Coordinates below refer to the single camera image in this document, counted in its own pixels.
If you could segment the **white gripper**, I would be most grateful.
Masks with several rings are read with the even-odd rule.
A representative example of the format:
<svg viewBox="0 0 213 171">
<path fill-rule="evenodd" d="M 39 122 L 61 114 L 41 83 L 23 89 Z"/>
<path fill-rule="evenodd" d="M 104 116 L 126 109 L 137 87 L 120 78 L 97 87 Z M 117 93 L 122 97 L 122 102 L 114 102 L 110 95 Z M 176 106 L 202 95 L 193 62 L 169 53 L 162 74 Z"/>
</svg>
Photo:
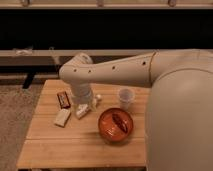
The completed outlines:
<svg viewBox="0 0 213 171">
<path fill-rule="evenodd" d="M 90 84 L 72 84 L 71 88 L 71 98 L 75 104 L 89 104 L 91 101 L 91 110 L 95 111 L 97 109 L 97 101 L 102 100 L 101 94 L 97 94 L 93 99 L 93 91 Z"/>
</svg>

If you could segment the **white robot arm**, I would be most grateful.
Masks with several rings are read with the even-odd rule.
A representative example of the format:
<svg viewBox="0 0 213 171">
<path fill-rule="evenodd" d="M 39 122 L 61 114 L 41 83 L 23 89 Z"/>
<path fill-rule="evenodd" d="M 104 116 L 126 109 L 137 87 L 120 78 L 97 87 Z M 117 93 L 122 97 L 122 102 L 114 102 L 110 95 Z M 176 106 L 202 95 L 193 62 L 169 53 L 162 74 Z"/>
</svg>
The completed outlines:
<svg viewBox="0 0 213 171">
<path fill-rule="evenodd" d="M 213 53 L 155 51 L 98 64 L 80 53 L 59 76 L 76 105 L 92 100 L 93 83 L 148 88 L 147 171 L 213 171 Z"/>
</svg>

